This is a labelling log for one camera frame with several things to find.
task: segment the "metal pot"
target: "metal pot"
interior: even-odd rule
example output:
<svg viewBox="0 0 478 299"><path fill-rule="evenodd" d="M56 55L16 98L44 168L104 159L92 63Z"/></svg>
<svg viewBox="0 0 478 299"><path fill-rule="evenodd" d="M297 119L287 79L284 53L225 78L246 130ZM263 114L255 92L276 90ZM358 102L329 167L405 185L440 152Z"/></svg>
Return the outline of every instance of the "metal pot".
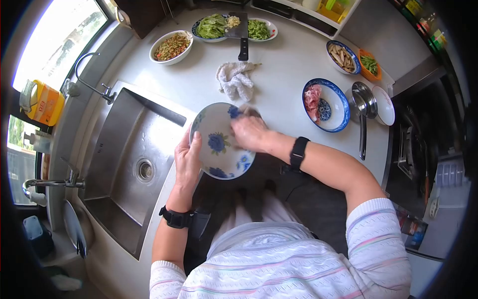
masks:
<svg viewBox="0 0 478 299"><path fill-rule="evenodd" d="M362 160L365 160L367 147L366 118L374 119L377 116L377 100L370 88L362 82L352 84L352 88L345 93L345 96L350 105L350 118L353 121L358 119L360 122L359 155Z"/></svg>

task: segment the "sink drain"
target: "sink drain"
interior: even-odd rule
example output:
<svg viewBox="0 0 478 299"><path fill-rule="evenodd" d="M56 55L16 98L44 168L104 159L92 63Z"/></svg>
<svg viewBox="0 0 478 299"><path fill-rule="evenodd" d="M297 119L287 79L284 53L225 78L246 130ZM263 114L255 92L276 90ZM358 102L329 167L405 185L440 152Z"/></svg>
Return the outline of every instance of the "sink drain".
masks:
<svg viewBox="0 0 478 299"><path fill-rule="evenodd" d="M138 161L136 164L136 175L140 181L145 183L151 181L153 174L154 168L150 160L143 158Z"/></svg>

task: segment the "chopped vegetables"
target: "chopped vegetables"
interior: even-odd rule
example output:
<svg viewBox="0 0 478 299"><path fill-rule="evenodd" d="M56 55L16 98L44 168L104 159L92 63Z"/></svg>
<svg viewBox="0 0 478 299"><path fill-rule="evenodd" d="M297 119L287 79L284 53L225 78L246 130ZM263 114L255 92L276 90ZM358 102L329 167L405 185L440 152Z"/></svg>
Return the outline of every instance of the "chopped vegetables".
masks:
<svg viewBox="0 0 478 299"><path fill-rule="evenodd" d="M352 73L355 71L354 64L352 62L352 57L347 52L344 47L341 47L337 44L331 44L328 47L328 52L330 57L341 67L343 70Z"/></svg>
<svg viewBox="0 0 478 299"><path fill-rule="evenodd" d="M175 58L186 50L191 42L184 35L175 33L166 39L154 52L154 59L157 61L166 61Z"/></svg>
<svg viewBox="0 0 478 299"><path fill-rule="evenodd" d="M377 61L375 59L373 59L370 56L362 55L360 56L360 61L363 64L363 66L367 70L369 70L370 73L372 73L374 76L377 75L378 68L377 68Z"/></svg>
<svg viewBox="0 0 478 299"><path fill-rule="evenodd" d="M307 91L304 93L304 104L307 114L316 124L320 122L320 112L319 112L319 101L320 94L322 93L322 88L319 84L311 85L307 88Z"/></svg>
<svg viewBox="0 0 478 299"><path fill-rule="evenodd" d="M226 18L218 13L205 17L196 27L196 34L202 38L219 38L224 36Z"/></svg>
<svg viewBox="0 0 478 299"><path fill-rule="evenodd" d="M228 17L228 24L226 27L232 28L240 24L240 19L236 16L230 16Z"/></svg>
<svg viewBox="0 0 478 299"><path fill-rule="evenodd" d="M265 40L271 37L271 33L266 26L266 22L249 20L247 31L249 33L249 38L252 39Z"/></svg>

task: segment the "chopped garlic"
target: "chopped garlic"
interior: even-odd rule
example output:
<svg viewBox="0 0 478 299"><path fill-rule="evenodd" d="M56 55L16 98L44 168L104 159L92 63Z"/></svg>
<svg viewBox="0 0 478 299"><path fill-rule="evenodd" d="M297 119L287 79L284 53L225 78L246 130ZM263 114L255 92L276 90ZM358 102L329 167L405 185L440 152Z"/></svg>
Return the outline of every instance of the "chopped garlic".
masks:
<svg viewBox="0 0 478 299"><path fill-rule="evenodd" d="M230 17L228 17L228 24L226 25L226 27L232 28L232 27L235 27L239 24L240 24L240 20L239 20L238 17L230 16Z"/></svg>

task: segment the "faucet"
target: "faucet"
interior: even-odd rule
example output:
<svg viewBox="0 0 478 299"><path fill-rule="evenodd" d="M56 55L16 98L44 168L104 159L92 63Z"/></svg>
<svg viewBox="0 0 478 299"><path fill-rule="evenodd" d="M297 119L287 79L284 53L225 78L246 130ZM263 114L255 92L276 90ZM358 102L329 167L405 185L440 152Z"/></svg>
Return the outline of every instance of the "faucet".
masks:
<svg viewBox="0 0 478 299"><path fill-rule="evenodd" d="M84 188L85 187L84 179L80 179L78 181L78 176L80 174L79 170L73 164L68 162L65 158L61 157L61 159L62 161L66 162L68 166L70 167L70 178L63 181L28 179L22 185L22 189L26 197L30 199L31 192L28 191L28 187L31 187L31 186L65 186L68 188Z"/></svg>
<svg viewBox="0 0 478 299"><path fill-rule="evenodd" d="M115 94L116 92L113 92L113 94L110 94L111 92L111 87L109 86L106 86L104 83L101 83L102 86L106 87L106 90L105 92L100 92L98 91L96 88L94 88L93 86L89 85L88 83L86 83L85 81L83 81L80 76L78 76L78 65L80 64L80 62L83 60L83 58L85 57L88 57L88 56L91 56L91 55L99 55L98 52L94 52L94 53L87 53L87 54L84 54L83 56L80 57L80 59L78 59L78 61L76 62L76 65L75 65L75 75L76 75L76 78L78 79L78 81L80 81L81 83L85 84L86 86L88 86L91 90L93 90L94 92L96 92L97 94L101 95L102 98L104 98L106 100L106 102L108 102L108 105L111 105L113 103L113 98L115 97Z"/></svg>

